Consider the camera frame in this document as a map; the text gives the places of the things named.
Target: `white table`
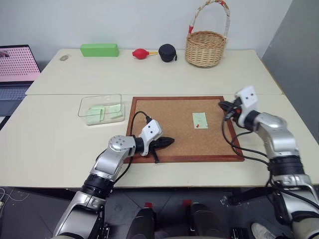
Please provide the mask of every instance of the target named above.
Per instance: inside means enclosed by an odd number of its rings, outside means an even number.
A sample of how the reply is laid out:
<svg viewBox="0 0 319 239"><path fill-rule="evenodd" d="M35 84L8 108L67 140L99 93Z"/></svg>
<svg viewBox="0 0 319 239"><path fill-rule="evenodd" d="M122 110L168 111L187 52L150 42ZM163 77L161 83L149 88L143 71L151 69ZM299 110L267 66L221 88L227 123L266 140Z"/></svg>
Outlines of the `white table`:
<svg viewBox="0 0 319 239"><path fill-rule="evenodd" d="M110 137L126 133L124 122L86 126L77 116L84 95L27 96L0 131L0 182L15 187L81 187ZM132 97L123 96L126 115ZM232 100L233 95L224 95ZM300 147L306 173L319 183L319 146L284 95L259 95L259 111L285 118ZM257 135L243 147L264 151ZM262 186L266 167L255 161L133 164L117 187Z"/></svg>
<svg viewBox="0 0 319 239"><path fill-rule="evenodd" d="M121 50L119 57L83 57L78 49L62 49L26 93L225 95L254 85L259 95L282 94L253 50L225 51L213 68L195 67L184 51L177 54L177 61L165 63L158 55L138 60L132 50ZM69 59L60 61L64 55Z"/></svg>

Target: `laptop screen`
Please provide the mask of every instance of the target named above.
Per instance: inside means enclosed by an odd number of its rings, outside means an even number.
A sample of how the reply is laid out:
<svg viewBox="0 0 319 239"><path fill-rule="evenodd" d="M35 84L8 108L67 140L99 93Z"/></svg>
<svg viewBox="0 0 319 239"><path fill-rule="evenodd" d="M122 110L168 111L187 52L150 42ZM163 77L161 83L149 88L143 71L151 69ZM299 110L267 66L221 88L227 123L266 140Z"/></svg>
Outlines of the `laptop screen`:
<svg viewBox="0 0 319 239"><path fill-rule="evenodd" d="M0 82L34 81L39 75L28 45L0 46Z"/></svg>

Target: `wicker basket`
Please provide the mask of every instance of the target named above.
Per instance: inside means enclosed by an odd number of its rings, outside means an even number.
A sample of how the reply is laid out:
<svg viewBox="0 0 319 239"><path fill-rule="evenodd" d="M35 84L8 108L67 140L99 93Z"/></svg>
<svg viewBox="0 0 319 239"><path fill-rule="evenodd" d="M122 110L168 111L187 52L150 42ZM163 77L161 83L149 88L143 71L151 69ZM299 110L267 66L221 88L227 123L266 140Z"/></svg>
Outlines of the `wicker basket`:
<svg viewBox="0 0 319 239"><path fill-rule="evenodd" d="M217 2L224 7L227 15L226 27L224 35L212 31L197 31L191 33L195 20L199 12L207 5ZM230 11L225 1L223 0L208 0L201 6L195 14L194 20L189 25L188 36L186 41L186 60L195 66L208 67L218 64L223 56L226 45L227 33L230 23Z"/></svg>

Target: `laptop keyboard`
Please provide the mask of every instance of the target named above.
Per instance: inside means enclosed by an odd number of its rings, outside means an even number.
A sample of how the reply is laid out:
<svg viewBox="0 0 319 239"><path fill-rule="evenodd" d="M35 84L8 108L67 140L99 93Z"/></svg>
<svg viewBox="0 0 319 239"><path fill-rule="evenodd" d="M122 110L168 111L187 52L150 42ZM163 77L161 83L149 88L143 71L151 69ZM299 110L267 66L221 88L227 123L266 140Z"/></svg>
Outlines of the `laptop keyboard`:
<svg viewBox="0 0 319 239"><path fill-rule="evenodd" d="M0 101L23 100L28 88L0 88Z"/></svg>

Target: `laptop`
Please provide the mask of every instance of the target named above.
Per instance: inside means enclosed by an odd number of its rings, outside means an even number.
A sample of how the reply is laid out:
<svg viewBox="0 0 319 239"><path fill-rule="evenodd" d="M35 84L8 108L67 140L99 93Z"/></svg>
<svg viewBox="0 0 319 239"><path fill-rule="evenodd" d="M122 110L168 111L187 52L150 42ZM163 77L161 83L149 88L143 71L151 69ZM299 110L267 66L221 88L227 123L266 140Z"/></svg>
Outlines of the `laptop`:
<svg viewBox="0 0 319 239"><path fill-rule="evenodd" d="M12 115L39 75L28 45L0 46L0 117Z"/></svg>

